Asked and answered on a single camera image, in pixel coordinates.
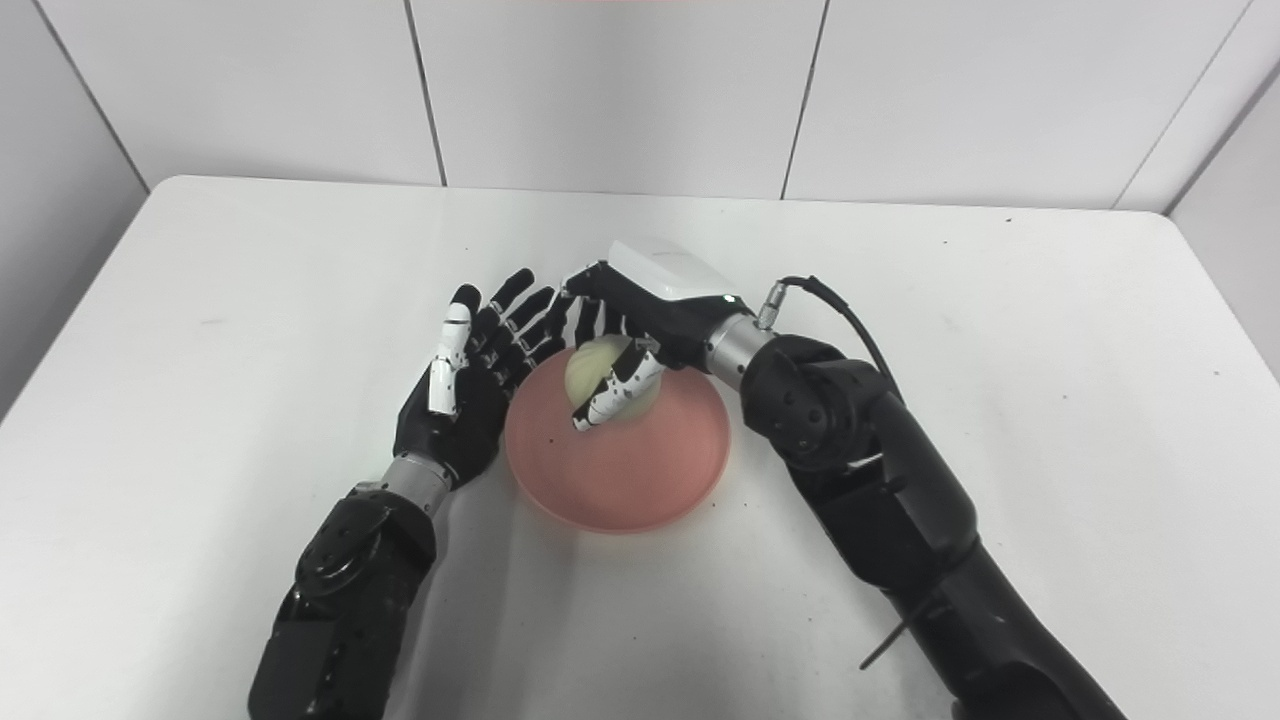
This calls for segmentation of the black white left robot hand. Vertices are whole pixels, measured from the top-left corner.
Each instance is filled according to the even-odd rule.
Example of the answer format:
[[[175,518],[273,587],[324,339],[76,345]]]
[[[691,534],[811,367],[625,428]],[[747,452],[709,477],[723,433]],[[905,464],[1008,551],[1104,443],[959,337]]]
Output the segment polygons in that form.
[[[488,299],[463,283],[453,293],[426,370],[396,423],[393,454],[440,466],[457,488],[498,455],[516,391],[564,350],[567,299],[521,268]]]

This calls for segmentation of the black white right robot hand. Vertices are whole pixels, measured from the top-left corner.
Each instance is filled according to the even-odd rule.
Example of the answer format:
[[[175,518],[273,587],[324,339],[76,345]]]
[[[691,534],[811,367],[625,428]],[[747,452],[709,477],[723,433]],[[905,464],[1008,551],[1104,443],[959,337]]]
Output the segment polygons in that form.
[[[605,259],[564,279],[561,293],[603,305],[635,325],[608,373],[572,411],[590,430],[634,406],[666,370],[694,368],[740,389],[748,366],[771,340],[730,282],[689,251],[660,240],[618,240]]]

